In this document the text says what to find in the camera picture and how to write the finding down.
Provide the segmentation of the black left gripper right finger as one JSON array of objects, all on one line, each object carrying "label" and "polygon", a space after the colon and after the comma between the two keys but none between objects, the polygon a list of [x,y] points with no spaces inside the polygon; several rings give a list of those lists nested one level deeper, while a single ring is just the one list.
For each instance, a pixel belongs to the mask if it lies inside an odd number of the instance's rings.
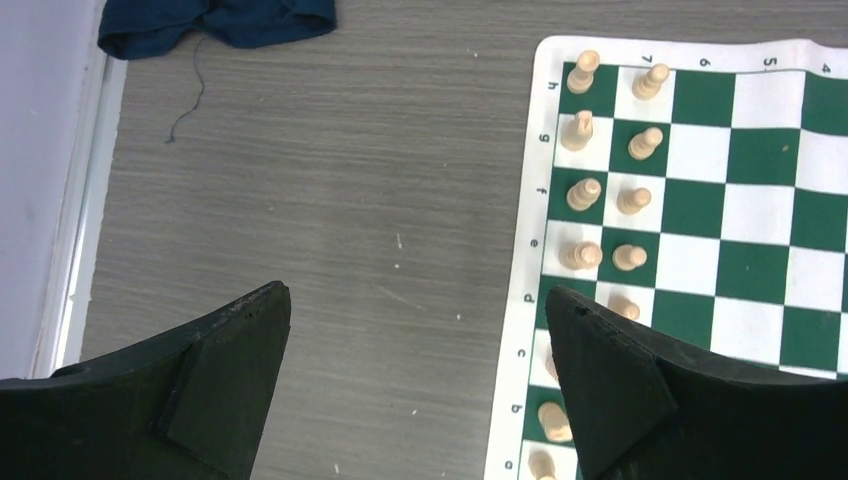
[{"label": "black left gripper right finger", "polygon": [[586,479],[843,479],[847,384],[732,359],[565,287],[545,304]]}]

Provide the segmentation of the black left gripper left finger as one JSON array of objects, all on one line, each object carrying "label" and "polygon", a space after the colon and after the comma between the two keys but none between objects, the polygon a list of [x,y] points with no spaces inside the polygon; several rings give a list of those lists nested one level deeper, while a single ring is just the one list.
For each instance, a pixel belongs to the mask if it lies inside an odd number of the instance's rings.
[{"label": "black left gripper left finger", "polygon": [[270,282],[41,379],[1,383],[5,479],[247,479],[290,333]]}]

